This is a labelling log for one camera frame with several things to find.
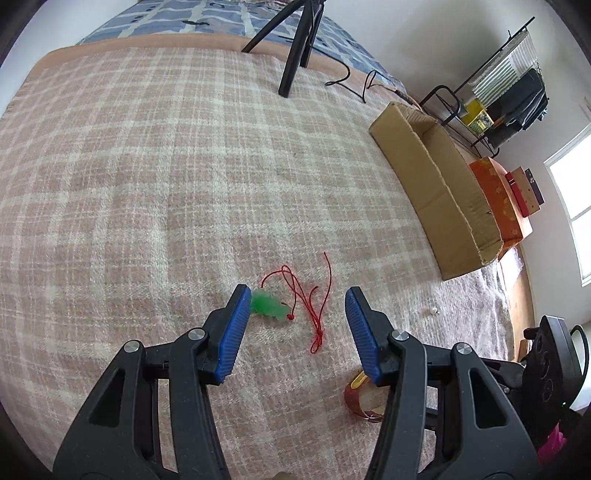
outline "red string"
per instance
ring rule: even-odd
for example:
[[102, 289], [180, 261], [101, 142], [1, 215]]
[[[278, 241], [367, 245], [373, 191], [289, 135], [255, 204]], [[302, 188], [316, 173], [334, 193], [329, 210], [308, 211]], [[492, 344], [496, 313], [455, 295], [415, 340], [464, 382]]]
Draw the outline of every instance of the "red string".
[[300, 284], [300, 280], [298, 280], [296, 275], [291, 271], [289, 265], [282, 265], [280, 270], [275, 270], [274, 272], [269, 273], [265, 278], [262, 279], [261, 282], [261, 288], [264, 288], [267, 278], [272, 277], [273, 275], [276, 275], [278, 273], [283, 275], [285, 283], [287, 283], [287, 286], [294, 293], [294, 301], [293, 305], [291, 306], [291, 313], [287, 316], [289, 320], [293, 320], [295, 318], [294, 311], [296, 310], [297, 299], [299, 298], [302, 301], [304, 307], [310, 315], [312, 324], [314, 324], [314, 329], [316, 330], [316, 337], [314, 338], [314, 342], [310, 347], [310, 353], [316, 353], [318, 349], [322, 346], [322, 339], [324, 336], [324, 330], [322, 329], [322, 313], [324, 312], [324, 307], [329, 299], [330, 289], [332, 287], [332, 267], [330, 266], [329, 257], [328, 255], [326, 255], [326, 252], [324, 252], [324, 258], [326, 259], [326, 263], [329, 266], [329, 287], [326, 290], [324, 301], [322, 302], [322, 305], [320, 306], [320, 311], [318, 313], [316, 313], [314, 306], [312, 305], [312, 295], [316, 290], [318, 290], [318, 285], [314, 286], [314, 288], [310, 290], [308, 296], [306, 296], [306, 293], [304, 292], [304, 289]]

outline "cardboard box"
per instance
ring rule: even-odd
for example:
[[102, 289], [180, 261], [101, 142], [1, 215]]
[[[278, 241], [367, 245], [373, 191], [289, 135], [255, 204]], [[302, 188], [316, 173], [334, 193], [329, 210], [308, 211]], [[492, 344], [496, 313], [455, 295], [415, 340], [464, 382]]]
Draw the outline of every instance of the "cardboard box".
[[532, 215], [535, 212], [540, 210], [540, 204], [538, 203], [538, 199], [534, 193], [534, 189], [530, 184], [530, 180], [525, 175], [523, 168], [519, 167], [516, 170], [511, 172], [519, 191], [521, 192], [521, 197], [525, 203], [525, 208], [527, 209], [527, 214]]
[[390, 103], [369, 127], [423, 224], [444, 280], [494, 261], [502, 240], [486, 197], [435, 119]]
[[470, 163], [470, 169], [484, 192], [496, 224], [501, 231], [503, 248], [499, 260], [514, 245], [531, 233], [530, 221], [523, 217], [517, 198], [507, 181], [507, 171], [492, 158]]

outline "bed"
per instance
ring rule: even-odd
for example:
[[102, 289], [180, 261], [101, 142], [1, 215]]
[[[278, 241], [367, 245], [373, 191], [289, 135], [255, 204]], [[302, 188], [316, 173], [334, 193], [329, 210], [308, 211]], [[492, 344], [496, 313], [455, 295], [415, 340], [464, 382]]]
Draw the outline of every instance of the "bed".
[[[109, 38], [134, 35], [169, 33], [220, 33], [254, 37], [273, 18], [286, 2], [232, 0], [144, 0], [121, 12], [105, 25], [80, 41], [85, 44]], [[266, 37], [282, 45], [290, 45], [300, 22], [301, 11], [296, 12]], [[196, 23], [185, 24], [184, 20]], [[405, 92], [404, 85], [393, 78], [351, 35], [324, 17], [314, 44], [316, 51], [326, 54], [361, 72], [377, 70], [389, 85]]]
[[[209, 16], [193, 18], [211, 27], [215, 15], [203, 11]], [[420, 221], [368, 134], [390, 101], [402, 102], [390, 90], [372, 88], [363, 103], [326, 87], [344, 68], [317, 53], [284, 99], [283, 41], [242, 54], [247, 40], [227, 30], [133, 34], [115, 26], [122, 15], [43, 58], [0, 119], [7, 413], [51, 467], [127, 340], [173, 340], [223, 306], [237, 283], [255, 287], [283, 263], [324, 292], [326, 252], [333, 285], [319, 351], [310, 353], [303, 307], [292, 322], [253, 315], [233, 374], [210, 396], [232, 478], [362, 478], [379, 426], [344, 405], [360, 366], [345, 291], [361, 286], [373, 308], [425, 343], [462, 340], [481, 356], [509, 359], [496, 264], [441, 280]], [[143, 25], [151, 28], [149, 19]], [[376, 65], [352, 49], [341, 58], [370, 61], [348, 80], [361, 89]], [[269, 290], [289, 301], [281, 282]], [[165, 385], [160, 393], [165, 419]], [[174, 468], [166, 423], [161, 441]], [[423, 465], [432, 448], [426, 436]]]

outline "small box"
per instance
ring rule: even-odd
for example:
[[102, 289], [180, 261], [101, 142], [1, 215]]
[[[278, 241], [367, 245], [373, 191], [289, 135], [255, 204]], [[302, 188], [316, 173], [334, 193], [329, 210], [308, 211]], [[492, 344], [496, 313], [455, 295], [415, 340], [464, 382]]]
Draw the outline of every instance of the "small box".
[[519, 208], [522, 210], [523, 216], [527, 217], [532, 215], [540, 209], [540, 204], [538, 203], [538, 199], [534, 193], [532, 184], [530, 183], [530, 180], [525, 174], [523, 168], [519, 167], [516, 170], [513, 170], [510, 174], [508, 173], [507, 180], [509, 181], [509, 185], [511, 185], [511, 189], [515, 193], [515, 197], [517, 198]]

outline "tripod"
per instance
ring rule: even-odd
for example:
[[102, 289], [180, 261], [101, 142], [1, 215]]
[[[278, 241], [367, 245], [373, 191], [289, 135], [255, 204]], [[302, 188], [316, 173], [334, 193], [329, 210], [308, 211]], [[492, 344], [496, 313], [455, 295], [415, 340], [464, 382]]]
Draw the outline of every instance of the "tripod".
[[300, 23], [295, 31], [295, 37], [287, 57], [281, 84], [279, 85], [279, 95], [287, 98], [290, 94], [291, 84], [296, 76], [298, 66], [306, 68], [310, 60], [312, 45], [316, 39], [322, 12], [324, 11], [325, 0], [294, 0], [287, 4], [262, 30], [242, 49], [244, 53], [249, 53], [256, 45], [263, 40], [272, 30], [281, 22], [289, 17], [300, 7], [304, 7]]

